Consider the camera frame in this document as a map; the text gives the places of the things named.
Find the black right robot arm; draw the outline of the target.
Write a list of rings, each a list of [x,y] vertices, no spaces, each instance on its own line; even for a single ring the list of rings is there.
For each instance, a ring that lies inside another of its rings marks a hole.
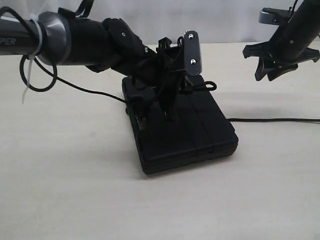
[[[309,47],[320,35],[320,2],[304,0],[296,6],[294,3],[289,9],[261,9],[259,23],[278,28],[268,41],[248,44],[242,51],[245,59],[258,57],[256,81],[267,76],[271,82],[297,70],[300,63],[320,60],[320,51]]]

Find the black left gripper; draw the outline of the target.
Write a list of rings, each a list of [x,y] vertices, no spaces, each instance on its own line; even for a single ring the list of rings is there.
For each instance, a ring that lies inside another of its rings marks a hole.
[[[154,103],[159,100],[166,121],[173,121],[178,94],[188,94],[188,72],[185,64],[186,38],[179,37],[177,45],[164,37],[155,51],[146,46],[140,37],[134,39],[141,59],[134,68],[134,86],[125,86],[127,103]]]

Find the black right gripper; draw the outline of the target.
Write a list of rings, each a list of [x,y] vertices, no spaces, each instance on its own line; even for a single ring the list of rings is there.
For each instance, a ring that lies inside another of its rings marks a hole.
[[[320,60],[320,51],[310,48],[310,44],[320,36],[315,34],[274,34],[270,40],[256,44],[247,44],[243,51],[244,58],[257,57],[258,65],[254,74],[256,81],[266,75],[269,81],[298,69],[298,64]]]

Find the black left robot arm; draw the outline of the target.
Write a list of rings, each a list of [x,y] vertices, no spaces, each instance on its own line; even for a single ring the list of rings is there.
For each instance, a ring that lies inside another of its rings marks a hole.
[[[45,11],[23,19],[11,7],[0,9],[0,53],[18,55],[52,67],[85,66],[95,73],[113,70],[153,88],[151,99],[134,97],[132,103],[145,109],[157,102],[165,119],[172,120],[177,95],[186,73],[183,65],[186,39],[172,46],[162,38],[152,50],[120,18],[89,19],[84,9]]]

